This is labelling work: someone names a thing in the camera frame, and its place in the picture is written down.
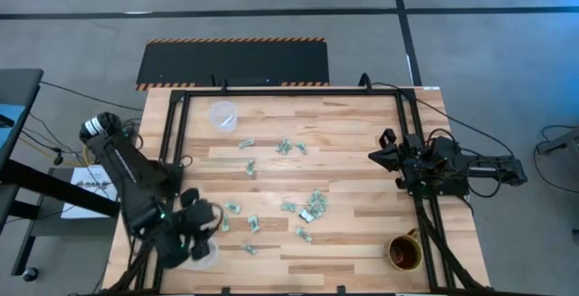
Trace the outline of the clear plastic cup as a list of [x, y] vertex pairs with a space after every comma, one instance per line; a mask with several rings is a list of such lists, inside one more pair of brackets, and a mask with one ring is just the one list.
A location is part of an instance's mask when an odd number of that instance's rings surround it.
[[214, 237], [208, 240], [209, 254], [200, 260], [189, 258], [182, 264], [182, 267], [193, 271], [207, 271], [218, 263], [219, 246]]
[[235, 131], [238, 126], [238, 108], [229, 101], [218, 101], [209, 109], [212, 124], [221, 131]]

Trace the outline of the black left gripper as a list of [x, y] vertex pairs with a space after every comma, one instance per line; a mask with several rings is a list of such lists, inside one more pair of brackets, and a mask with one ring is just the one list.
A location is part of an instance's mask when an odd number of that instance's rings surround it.
[[200, 197], [197, 188], [186, 189], [180, 196], [178, 229], [196, 242], [206, 241], [216, 232], [223, 220], [223, 209]]

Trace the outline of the black stand beam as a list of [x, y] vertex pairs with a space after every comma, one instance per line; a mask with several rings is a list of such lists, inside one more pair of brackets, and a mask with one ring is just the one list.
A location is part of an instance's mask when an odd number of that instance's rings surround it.
[[11, 159], [6, 160], [0, 169], [0, 180], [102, 215], [114, 217], [120, 209], [117, 202]]

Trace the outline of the grey equipment stand leg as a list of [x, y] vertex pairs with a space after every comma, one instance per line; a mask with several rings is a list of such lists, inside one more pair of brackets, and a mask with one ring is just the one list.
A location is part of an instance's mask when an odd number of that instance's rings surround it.
[[579, 157], [579, 128], [571, 129], [564, 135], [544, 141], [537, 147], [539, 155], [549, 155], [558, 149], [567, 149], [573, 156]]

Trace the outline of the brown ceramic mug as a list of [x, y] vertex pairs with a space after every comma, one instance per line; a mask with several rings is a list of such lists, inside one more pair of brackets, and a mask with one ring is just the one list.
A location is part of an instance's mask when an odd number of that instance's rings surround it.
[[384, 246], [384, 256], [395, 269], [412, 272], [422, 264], [423, 251], [418, 236], [419, 230], [414, 228], [397, 235]]

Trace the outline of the black aluminium table frame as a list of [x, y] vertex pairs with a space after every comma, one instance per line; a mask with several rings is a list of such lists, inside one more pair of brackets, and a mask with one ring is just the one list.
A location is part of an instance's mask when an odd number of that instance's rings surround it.
[[[254, 93], [231, 89], [193, 92], [188, 105], [172, 103], [168, 89], [147, 96], [141, 133], [144, 154], [157, 158], [162, 146], [174, 148], [183, 134], [184, 187], [196, 187], [215, 203], [242, 207], [229, 217], [230, 230], [219, 232], [218, 263], [207, 271], [179, 266], [156, 276], [147, 268], [144, 285], [163, 293], [330, 293], [338, 286], [354, 292], [427, 291], [424, 266], [396, 270], [384, 257], [384, 246], [417, 225], [414, 203], [395, 185], [395, 176], [368, 155], [379, 147], [385, 129], [397, 135], [420, 122], [422, 132], [446, 130], [441, 92], [417, 88], [419, 105], [397, 101], [392, 90], [378, 87], [259, 88]], [[209, 119], [220, 100], [238, 108], [238, 126], [222, 132]], [[253, 146], [239, 149], [246, 139]], [[282, 155], [276, 146], [285, 138], [293, 149]], [[307, 146], [303, 155], [298, 143]], [[248, 160], [255, 174], [246, 174]], [[315, 189], [327, 199], [327, 210], [307, 223], [299, 212], [315, 203]], [[295, 203], [295, 213], [282, 211]], [[260, 230], [247, 218], [257, 216]], [[295, 234], [303, 227], [308, 243]], [[242, 249], [257, 249], [252, 255]]]

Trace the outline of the black desk top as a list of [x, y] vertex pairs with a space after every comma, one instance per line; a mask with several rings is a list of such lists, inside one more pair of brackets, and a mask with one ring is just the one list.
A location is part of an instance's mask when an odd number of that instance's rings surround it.
[[0, 104], [25, 106], [23, 116], [19, 120], [14, 144], [10, 148], [0, 150], [0, 169], [5, 161], [11, 157], [15, 143], [40, 89], [42, 76], [43, 70], [41, 69], [0, 69]]

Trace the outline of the black hazard-striped floor mat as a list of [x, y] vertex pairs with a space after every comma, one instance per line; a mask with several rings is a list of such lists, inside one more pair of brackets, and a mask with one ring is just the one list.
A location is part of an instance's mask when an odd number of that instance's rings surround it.
[[321, 37], [157, 38], [147, 41], [136, 80], [153, 88], [328, 86]]

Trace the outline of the white printed paper sheet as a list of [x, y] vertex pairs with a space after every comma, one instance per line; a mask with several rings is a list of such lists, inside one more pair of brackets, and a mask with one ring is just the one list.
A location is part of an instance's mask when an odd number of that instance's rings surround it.
[[[109, 175], [101, 165], [74, 168], [71, 176], [71, 183], [87, 192], [103, 196], [110, 201], [116, 201], [118, 199], [117, 190], [109, 178]], [[68, 203], [64, 204], [61, 213], [62, 219], [69, 220], [104, 217], [105, 215], [103, 214]]]

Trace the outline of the black desk leg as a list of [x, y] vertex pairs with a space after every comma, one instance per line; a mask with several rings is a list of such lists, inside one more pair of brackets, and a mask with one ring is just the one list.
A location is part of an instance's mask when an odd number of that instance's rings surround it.
[[23, 241], [23, 243], [19, 249], [19, 252], [16, 256], [16, 259], [14, 261], [14, 266], [13, 266], [13, 269], [11, 272], [11, 274], [13, 276], [21, 276], [26, 267], [32, 267], [32, 266], [28, 266], [27, 263], [28, 263], [31, 251], [33, 249], [34, 242], [35, 242], [34, 236], [27, 235], [24, 238], [24, 241]]

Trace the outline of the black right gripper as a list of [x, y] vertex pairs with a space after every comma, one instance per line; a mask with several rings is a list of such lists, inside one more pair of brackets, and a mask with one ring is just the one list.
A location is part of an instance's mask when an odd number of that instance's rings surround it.
[[417, 177], [422, 173], [423, 151], [424, 146], [419, 136], [408, 134], [403, 136], [398, 147], [387, 144], [384, 148], [371, 152], [368, 157], [389, 172], [401, 170], [405, 177]]

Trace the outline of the blue panel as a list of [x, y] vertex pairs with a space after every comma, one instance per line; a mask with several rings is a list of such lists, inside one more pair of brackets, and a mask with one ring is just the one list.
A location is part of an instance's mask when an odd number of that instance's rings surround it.
[[10, 148], [14, 144], [19, 120], [24, 111], [24, 105], [0, 104], [0, 150]]

